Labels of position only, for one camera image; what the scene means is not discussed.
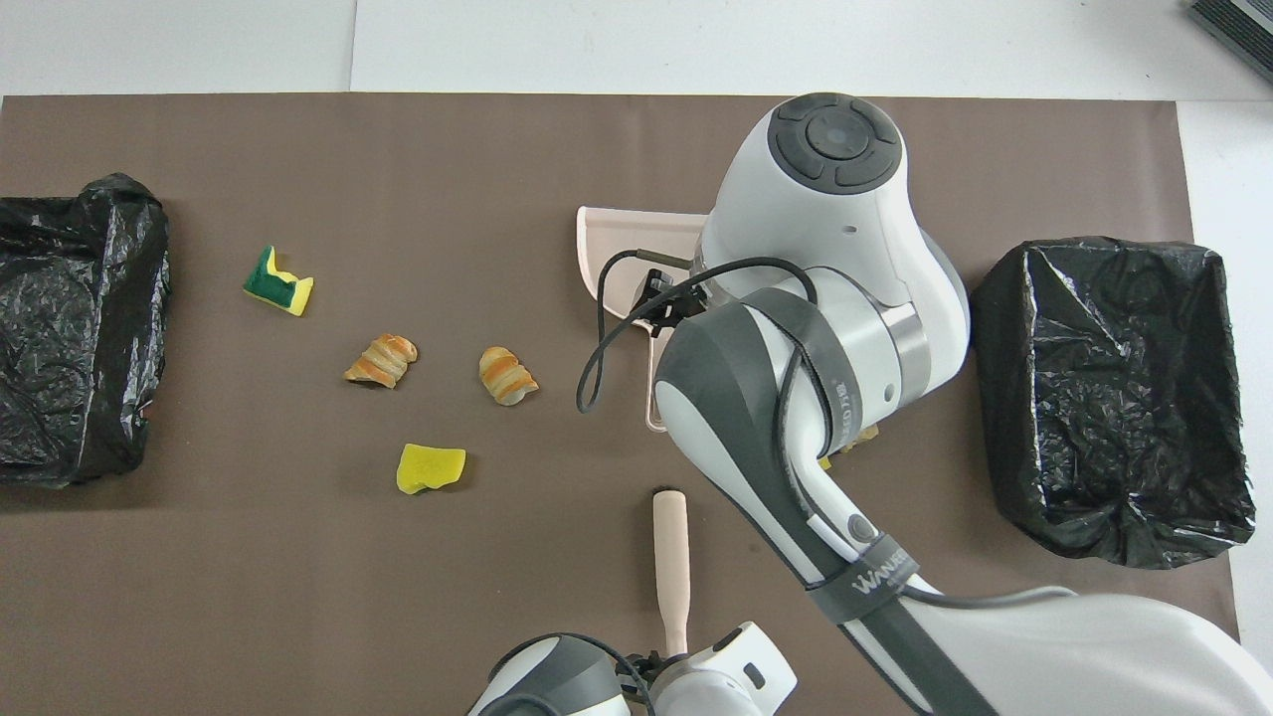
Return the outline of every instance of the velcro strap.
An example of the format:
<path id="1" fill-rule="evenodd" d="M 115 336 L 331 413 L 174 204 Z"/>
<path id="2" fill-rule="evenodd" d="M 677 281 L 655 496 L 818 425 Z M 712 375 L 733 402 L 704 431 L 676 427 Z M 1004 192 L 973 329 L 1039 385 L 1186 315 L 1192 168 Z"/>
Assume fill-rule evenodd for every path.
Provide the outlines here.
<path id="1" fill-rule="evenodd" d="M 806 590 L 834 624 L 855 622 L 897 596 L 919 571 L 897 540 L 881 534 L 862 558 L 843 572 Z"/>

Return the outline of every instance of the green and yellow sponge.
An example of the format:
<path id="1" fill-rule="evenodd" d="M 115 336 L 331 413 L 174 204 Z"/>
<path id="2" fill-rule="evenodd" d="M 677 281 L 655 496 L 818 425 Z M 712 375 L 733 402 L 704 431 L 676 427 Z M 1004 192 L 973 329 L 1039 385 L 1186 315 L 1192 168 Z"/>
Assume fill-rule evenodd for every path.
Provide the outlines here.
<path id="1" fill-rule="evenodd" d="M 274 265 L 274 247 L 266 246 L 261 252 L 261 259 L 256 262 L 256 270 L 243 282 L 243 292 L 265 301 L 270 306 L 283 308 L 293 316 L 306 312 L 306 303 L 309 303 L 309 292 L 314 287 L 312 278 L 299 279 L 295 274 L 280 271 Z"/>

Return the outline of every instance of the croissant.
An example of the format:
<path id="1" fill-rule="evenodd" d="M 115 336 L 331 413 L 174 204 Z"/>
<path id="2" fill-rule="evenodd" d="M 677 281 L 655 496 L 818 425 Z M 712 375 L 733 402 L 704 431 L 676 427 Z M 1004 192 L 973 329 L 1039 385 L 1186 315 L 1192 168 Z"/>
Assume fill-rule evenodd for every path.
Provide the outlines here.
<path id="1" fill-rule="evenodd" d="M 517 405 L 527 392 L 540 390 L 526 366 L 507 348 L 493 345 L 482 352 L 477 373 L 486 391 L 500 405 Z"/>
<path id="2" fill-rule="evenodd" d="M 345 380 L 373 381 L 384 387 L 393 387 L 402 380 L 406 364 L 415 363 L 419 355 L 410 340 L 400 335 L 382 334 L 345 371 Z"/>

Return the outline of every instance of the wooden handle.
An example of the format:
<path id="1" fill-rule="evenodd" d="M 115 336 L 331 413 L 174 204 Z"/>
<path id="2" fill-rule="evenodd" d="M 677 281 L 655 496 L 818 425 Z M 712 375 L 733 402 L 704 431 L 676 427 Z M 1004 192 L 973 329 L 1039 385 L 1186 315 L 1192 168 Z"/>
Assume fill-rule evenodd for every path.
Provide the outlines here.
<path id="1" fill-rule="evenodd" d="M 667 634 L 667 656 L 689 652 L 690 524 L 685 493 L 665 489 L 654 494 L 654 584 L 658 613 Z"/>

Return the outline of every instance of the yellow sponge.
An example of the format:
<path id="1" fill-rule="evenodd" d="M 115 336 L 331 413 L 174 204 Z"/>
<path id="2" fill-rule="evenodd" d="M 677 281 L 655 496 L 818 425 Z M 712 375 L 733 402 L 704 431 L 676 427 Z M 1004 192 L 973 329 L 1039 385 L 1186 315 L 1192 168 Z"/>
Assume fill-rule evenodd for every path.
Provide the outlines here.
<path id="1" fill-rule="evenodd" d="M 460 479 L 465 469 L 463 450 L 449 447 L 425 447 L 406 443 L 398 460 L 398 489 L 415 494 L 424 488 L 438 489 Z"/>
<path id="2" fill-rule="evenodd" d="M 243 290 L 252 298 L 299 316 L 306 312 L 313 285 L 312 278 L 302 279 L 295 274 L 280 271 L 275 264 L 274 247 L 266 246 L 256 261 L 256 268 L 252 269 L 252 275 L 243 282 Z"/>

